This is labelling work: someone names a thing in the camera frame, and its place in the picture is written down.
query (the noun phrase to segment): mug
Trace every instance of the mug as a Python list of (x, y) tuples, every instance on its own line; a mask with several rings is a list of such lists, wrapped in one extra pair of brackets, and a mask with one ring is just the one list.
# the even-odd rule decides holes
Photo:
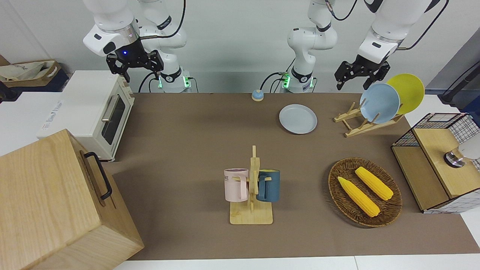
[(257, 200), (276, 202), (280, 199), (280, 171), (261, 169), (258, 173)]
[(248, 169), (226, 169), (223, 174), (225, 176), (225, 200), (229, 202), (246, 201), (248, 198)]

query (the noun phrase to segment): yellow corn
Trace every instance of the yellow corn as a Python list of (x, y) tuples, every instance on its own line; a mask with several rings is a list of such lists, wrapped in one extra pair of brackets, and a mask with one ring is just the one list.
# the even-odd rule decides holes
[(340, 185), (342, 185), (343, 190), (348, 194), (348, 196), (358, 205), (360, 208), (371, 218), (376, 217), (380, 213), (380, 208), (370, 200), (370, 198), (365, 195), (355, 184), (349, 180), (338, 177)]
[(355, 174), (382, 200), (387, 201), (392, 198), (393, 191), (366, 168), (359, 167), (355, 170)]

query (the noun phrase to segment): wooden mug stand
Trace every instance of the wooden mug stand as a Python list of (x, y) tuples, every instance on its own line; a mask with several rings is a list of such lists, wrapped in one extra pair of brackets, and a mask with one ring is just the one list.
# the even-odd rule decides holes
[(348, 138), (348, 137), (352, 137), (352, 136), (355, 136), (355, 135), (360, 135), (360, 134), (363, 134), (365, 132), (369, 132), (369, 131), (372, 131), (372, 130), (375, 130), (375, 129), (379, 129), (379, 128), (382, 128), (382, 127), (386, 127), (386, 126), (395, 124), (400, 119), (402, 119), (403, 116), (404, 116), (404, 114), (397, 114), (392, 120), (390, 120), (388, 122), (385, 122), (385, 123), (382, 123), (382, 124), (375, 124), (374, 123), (375, 120), (377, 120), (377, 118), (380, 116), (380, 113), (378, 113), (377, 115), (375, 115), (375, 117), (373, 118), (373, 120), (371, 122), (368, 121), (368, 119), (365, 119), (359, 127), (352, 128), (347, 123), (347, 120), (352, 119), (352, 118), (356, 118), (356, 117), (363, 117), (362, 113), (360, 111), (360, 108), (363, 106), (364, 103), (365, 103), (365, 99), (360, 103), (360, 106), (358, 106), (358, 108), (354, 109), (353, 107), (355, 107), (355, 102), (353, 102), (352, 105), (350, 106), (350, 109), (347, 112), (339, 113), (338, 116), (333, 119), (335, 121), (335, 123), (341, 121), (347, 127), (348, 131), (345, 132), (345, 137)]
[(252, 146), (252, 157), (250, 158), (250, 177), (247, 178), (248, 200), (243, 202), (230, 202), (230, 223), (238, 224), (272, 224), (273, 212), (272, 203), (257, 200), (258, 194), (258, 173), (260, 171), (260, 158), (257, 157), (256, 146)]

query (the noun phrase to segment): plate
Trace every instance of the plate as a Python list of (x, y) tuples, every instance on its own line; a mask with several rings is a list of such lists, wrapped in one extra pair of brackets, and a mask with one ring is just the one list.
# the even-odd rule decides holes
[(395, 88), (388, 84), (371, 85), (360, 98), (360, 104), (365, 100), (360, 111), (369, 122), (372, 122), (375, 116), (380, 116), (375, 120), (375, 124), (382, 124), (395, 117), (400, 107), (400, 97)]
[(405, 114), (416, 109), (423, 100), (425, 87), (421, 80), (412, 74), (404, 73), (393, 76), (387, 81), (398, 93), (402, 107), (398, 114)]
[[(356, 174), (358, 167), (364, 167), (382, 180), (392, 191), (390, 200), (380, 199)], [(343, 190), (337, 177), (343, 177), (355, 184), (379, 208), (380, 214), (369, 217)], [(355, 223), (366, 227), (381, 227), (394, 222), (402, 211), (402, 195), (394, 179), (377, 164), (360, 158), (347, 158), (337, 162), (328, 175), (328, 189), (340, 211)]]
[(317, 116), (306, 106), (290, 104), (280, 111), (280, 123), (294, 134), (306, 134), (317, 126)]

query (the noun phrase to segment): power cord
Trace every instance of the power cord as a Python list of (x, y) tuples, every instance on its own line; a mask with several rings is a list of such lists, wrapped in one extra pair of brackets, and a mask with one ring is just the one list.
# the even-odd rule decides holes
[(476, 62), (475, 64), (473, 64), (471, 67), (469, 67), (467, 70), (465, 70), (448, 88), (447, 90), (445, 90), (445, 92), (442, 94), (442, 96), (444, 96), (448, 90), (450, 90), (450, 88), (452, 88), (452, 86), (458, 81), (460, 80), (461, 77), (463, 77), (463, 75), (465, 75), (465, 73), (469, 72), (472, 68), (474, 68), (476, 65), (478, 65), (480, 63), (480, 61)]
[(264, 82), (262, 82), (262, 85), (260, 86), (260, 90), (263, 89), (264, 84), (266, 83), (266, 81), (267, 81), (268, 79), (270, 79), (272, 76), (275, 76), (275, 75), (283, 76), (283, 74), (284, 74), (283, 72), (274, 72), (274, 73), (268, 75), (268, 76), (264, 79)]
[(444, 12), (444, 10), (446, 9), (448, 3), (449, 3), (450, 0), (445, 0), (445, 5), (444, 7), (442, 7), (442, 9), (438, 12), (437, 16), (433, 19), (433, 21), (430, 23), (430, 25), (427, 27), (427, 29), (423, 32), (423, 34), (421, 34), (421, 36), (419, 37), (419, 39), (417, 39), (417, 41), (415, 41), (415, 43), (413, 43), (412, 46), (410, 47), (399, 47), (397, 48), (396, 50), (409, 50), (409, 49), (412, 49), (413, 47), (415, 47), (419, 42), (420, 40), (423, 38), (423, 36), (428, 32), (428, 30), (430, 29), (430, 27), (435, 23), (435, 21), (438, 19), (438, 17), (440, 17), (440, 15), (442, 15), (442, 13)]
[(315, 87), (317, 87), (318, 79), (317, 77), (313, 77), (312, 81), (315, 80), (315, 84), (313, 85), (312, 93), (315, 91)]
[(144, 86), (144, 83), (145, 81), (147, 80), (148, 77), (150, 77), (151, 75), (154, 75), (155, 73), (154, 72), (151, 72), (149, 73), (147, 76), (145, 76), (145, 78), (143, 79), (142, 83), (140, 84), (140, 87), (138, 88), (138, 93), (140, 93), (140, 90), (142, 90), (142, 86)]
[(278, 81), (278, 84), (280, 84), (280, 81), (283, 81), (283, 77), (280, 78), (280, 79), (276, 79), (272, 82), (272, 85), (270, 85), (270, 92), (269, 93), (272, 92), (273, 85), (275, 84), (276, 81)]
[(197, 83), (197, 79), (195, 79), (195, 78), (193, 78), (193, 77), (188, 77), (187, 79), (189, 79), (189, 80), (194, 80), (194, 81), (195, 81), (195, 88), (197, 88), (197, 93), (199, 93), (199, 92), (198, 92), (198, 83)]
[(181, 19), (180, 19), (180, 23), (179, 23), (179, 27), (177, 28), (177, 30), (175, 30), (175, 32), (173, 32), (173, 34), (171, 35), (168, 35), (168, 36), (146, 36), (146, 37), (140, 37), (140, 39), (152, 39), (152, 38), (169, 38), (169, 37), (173, 37), (175, 36), (179, 31), (180, 31), (180, 28), (183, 24), (183, 19), (185, 18), (185, 9), (187, 7), (187, 0), (183, 0), (183, 11), (182, 11), (182, 14), (181, 14)]
[(156, 80), (156, 79), (155, 79), (155, 78), (150, 79), (150, 81), (148, 82), (148, 92), (149, 92), (149, 93), (152, 92), (152, 89), (150, 88), (150, 84), (152, 83), (153, 80)]
[[(295, 58), (293, 58), (292, 62), (290, 63), (290, 65), (288, 65), (288, 68), (285, 70), (285, 72), (288, 72), (288, 70), (290, 69), (290, 67), (293, 65), (293, 62), (295, 62)], [(276, 92), (278, 86), (280, 85), (280, 82), (281, 81), (278, 81), (278, 84), (276, 85), (275, 87), (275, 90), (273, 91), (274, 93)]]
[(353, 2), (352, 8), (351, 8), (350, 11), (348, 12), (348, 14), (347, 14), (344, 18), (339, 19), (339, 18), (337, 18), (337, 16), (335, 15), (335, 12), (333, 11), (333, 7), (332, 7), (332, 4), (330, 4), (330, 1), (329, 1), (329, 0), (325, 0), (325, 3), (327, 4), (328, 10), (330, 11), (330, 13), (332, 14), (332, 16), (333, 16), (337, 21), (344, 21), (344, 20), (346, 20), (346, 19), (350, 16), (350, 14), (352, 14), (353, 9), (354, 9), (355, 6), (357, 5), (357, 2), (358, 2), (358, 0), (355, 0), (355, 2)]

